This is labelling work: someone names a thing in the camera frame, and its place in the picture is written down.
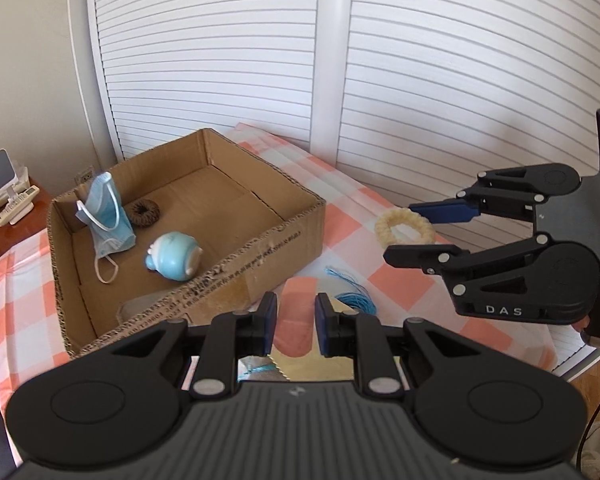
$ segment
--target pink object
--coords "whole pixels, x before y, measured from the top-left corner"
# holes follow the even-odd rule
[[[417,269],[394,269],[382,260],[374,223],[393,205],[313,155],[267,132],[239,124],[226,136],[279,167],[328,202],[322,256],[298,273],[281,296],[276,347],[303,355],[312,340],[313,313],[302,301],[314,294],[327,266],[349,274],[371,294],[383,324],[400,326],[419,316],[551,370],[557,356],[545,325],[458,316],[442,280]],[[46,232],[0,258],[0,408],[24,381],[68,360],[54,297]]]

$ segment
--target cardboard box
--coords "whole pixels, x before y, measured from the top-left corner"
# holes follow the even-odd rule
[[[56,303],[71,357],[170,317],[206,324],[221,312],[248,307],[322,251],[324,200],[217,132],[204,129],[141,153],[109,170],[123,205],[154,200],[160,219],[134,228],[136,245],[112,257],[117,278],[105,285],[93,269],[91,232],[76,217],[89,184],[53,200],[48,234]],[[161,234],[193,236],[204,253],[196,277],[178,286],[144,266]],[[100,261],[103,277],[110,265]],[[175,288],[118,325],[126,301]]]

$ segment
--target surgical face mask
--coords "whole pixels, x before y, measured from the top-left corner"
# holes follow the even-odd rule
[[[110,254],[130,249],[136,244],[129,218],[122,209],[120,195],[116,189],[111,174],[107,171],[93,179],[87,202],[78,200],[78,211],[75,214],[81,222],[87,224],[93,237],[95,259],[93,267],[96,276],[102,283],[111,283],[118,275],[118,264]],[[113,265],[113,275],[104,280],[100,275],[98,260],[106,258]]]

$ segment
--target brown scrunchie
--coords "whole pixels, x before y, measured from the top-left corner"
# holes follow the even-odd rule
[[[131,224],[136,227],[149,227],[160,218],[160,208],[157,203],[147,198],[128,204],[125,211]]]

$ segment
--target white shutter door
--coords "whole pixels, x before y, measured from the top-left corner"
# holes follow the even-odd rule
[[[399,205],[480,170],[598,166],[600,0],[353,0],[338,167]],[[530,233],[436,227],[478,250]]]
[[[94,0],[122,155],[210,126],[309,141],[317,0]]]

